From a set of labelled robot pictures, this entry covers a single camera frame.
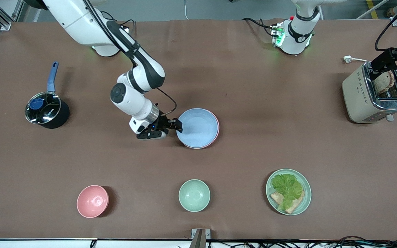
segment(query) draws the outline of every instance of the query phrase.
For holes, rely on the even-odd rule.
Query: toaster control panel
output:
[[[380,121],[381,119],[385,118],[387,115],[389,115],[389,114],[388,113],[383,113],[383,112],[378,112],[378,113],[375,113],[372,116],[369,116],[369,117],[363,119],[363,121],[365,121],[365,122]]]

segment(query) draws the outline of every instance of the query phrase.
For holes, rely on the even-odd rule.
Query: green bowl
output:
[[[179,201],[189,212],[199,212],[208,206],[211,191],[203,181],[191,179],[186,181],[179,190]]]
[[[303,197],[303,201],[301,201],[300,205],[298,207],[296,207],[296,209],[291,214],[288,214],[284,210],[278,210],[278,204],[271,198],[271,194],[275,193],[275,191],[276,191],[274,189],[274,187],[272,187],[272,184],[271,184],[272,179],[274,178],[274,176],[280,175],[280,174],[294,175],[296,177],[296,179],[298,180],[298,182],[301,183],[301,185],[303,186],[303,189],[306,193],[306,195]],[[307,209],[307,207],[309,207],[310,201],[312,200],[312,190],[310,189],[309,182],[303,175],[301,175],[301,173],[299,173],[298,171],[293,170],[293,169],[283,168],[283,169],[279,169],[279,170],[275,171],[274,173],[271,174],[271,176],[269,176],[269,179],[266,182],[266,196],[267,196],[267,199],[269,200],[269,203],[278,212],[280,212],[284,215],[299,215],[299,214],[303,213]]]

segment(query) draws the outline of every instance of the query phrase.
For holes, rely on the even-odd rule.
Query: green lettuce leaf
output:
[[[279,210],[286,210],[292,207],[292,201],[301,197],[303,193],[303,186],[291,174],[274,176],[272,187],[284,197],[282,204],[278,206]]]

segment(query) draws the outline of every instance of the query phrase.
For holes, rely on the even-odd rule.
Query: yellow tape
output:
[[[372,0],[366,0],[366,1],[367,1],[368,9],[371,9],[374,7]],[[376,11],[372,11],[370,13],[370,15],[371,15],[372,19],[378,19],[378,15],[376,14]]]

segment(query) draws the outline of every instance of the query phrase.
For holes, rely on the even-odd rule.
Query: pot handle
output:
[[[53,62],[52,69],[50,70],[49,80],[47,81],[47,91],[55,92],[55,77],[58,71],[59,63],[57,61]]]

